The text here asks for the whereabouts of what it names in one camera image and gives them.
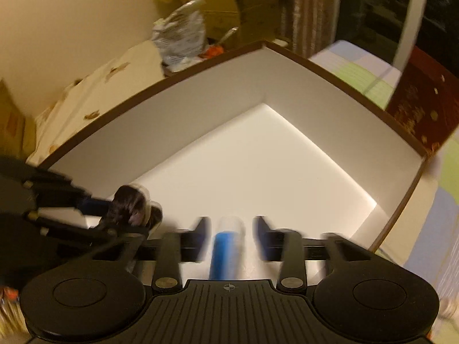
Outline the blue toothpaste tube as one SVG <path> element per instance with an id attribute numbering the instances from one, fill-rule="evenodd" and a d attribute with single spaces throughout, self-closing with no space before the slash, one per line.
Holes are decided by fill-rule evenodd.
<path id="1" fill-rule="evenodd" d="M 244 252 L 245 226 L 238 217 L 221 218 L 212 243 L 210 280 L 237 280 Z"/>

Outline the dark purple scrunchie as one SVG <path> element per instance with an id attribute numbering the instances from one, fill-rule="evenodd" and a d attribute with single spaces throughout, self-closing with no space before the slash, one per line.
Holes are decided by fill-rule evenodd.
<path id="1" fill-rule="evenodd" d="M 114 194 L 106 219 L 114 224 L 153 230 L 163 220 L 163 208 L 141 185 L 122 185 Z"/>

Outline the brown open storage box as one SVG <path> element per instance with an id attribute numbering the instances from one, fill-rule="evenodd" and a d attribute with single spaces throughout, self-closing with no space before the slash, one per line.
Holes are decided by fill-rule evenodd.
<path id="1" fill-rule="evenodd" d="M 162 231 L 209 217 L 245 226 L 241 277 L 274 279 L 260 259 L 254 219 L 316 238 L 334 232 L 367 249 L 381 233 L 368 185 L 345 166 L 371 167 L 387 127 L 327 79 L 321 67 L 270 43 L 197 64 L 136 92 L 42 163 L 93 195 L 138 183 L 164 210 Z"/>

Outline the checkered tablecloth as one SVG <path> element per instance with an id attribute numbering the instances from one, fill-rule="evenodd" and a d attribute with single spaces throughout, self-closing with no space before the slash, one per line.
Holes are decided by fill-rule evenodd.
<path id="1" fill-rule="evenodd" d="M 370 168 L 348 155 L 345 166 L 368 185 L 377 205 L 380 255 L 422 277 L 439 297 L 435 335 L 458 328 L 458 128 L 433 155 L 387 111 L 403 69 L 348 41 L 339 40 L 311 58 L 324 76 L 348 94 L 396 138 L 384 146 L 378 134 Z"/>

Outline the silver plastic bag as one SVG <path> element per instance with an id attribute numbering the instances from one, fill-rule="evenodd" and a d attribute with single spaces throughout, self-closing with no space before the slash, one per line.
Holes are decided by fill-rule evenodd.
<path id="1" fill-rule="evenodd" d="M 168 71 L 183 71 L 201 62 L 207 45 L 204 4 L 205 0 L 191 0 L 153 24 L 152 41 Z"/>

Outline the dark red gift box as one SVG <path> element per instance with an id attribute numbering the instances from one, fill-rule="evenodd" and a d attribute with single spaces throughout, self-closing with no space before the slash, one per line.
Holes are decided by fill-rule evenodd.
<path id="1" fill-rule="evenodd" d="M 458 128 L 458 77 L 414 47 L 386 111 L 433 155 Z"/>

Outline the cardboard boxes pile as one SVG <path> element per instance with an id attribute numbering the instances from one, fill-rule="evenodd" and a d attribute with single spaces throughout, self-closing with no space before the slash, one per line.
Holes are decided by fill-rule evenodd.
<path id="1" fill-rule="evenodd" d="M 280 0 L 204 0 L 201 11 L 207 38 L 218 42 L 229 33 L 231 45 L 273 41 L 280 29 Z"/>

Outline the beige curtain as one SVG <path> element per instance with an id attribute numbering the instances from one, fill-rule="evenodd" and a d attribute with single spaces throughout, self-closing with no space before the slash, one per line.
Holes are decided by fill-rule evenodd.
<path id="1" fill-rule="evenodd" d="M 279 36 L 303 58 L 332 44 L 339 17 L 340 0 L 280 0 Z"/>

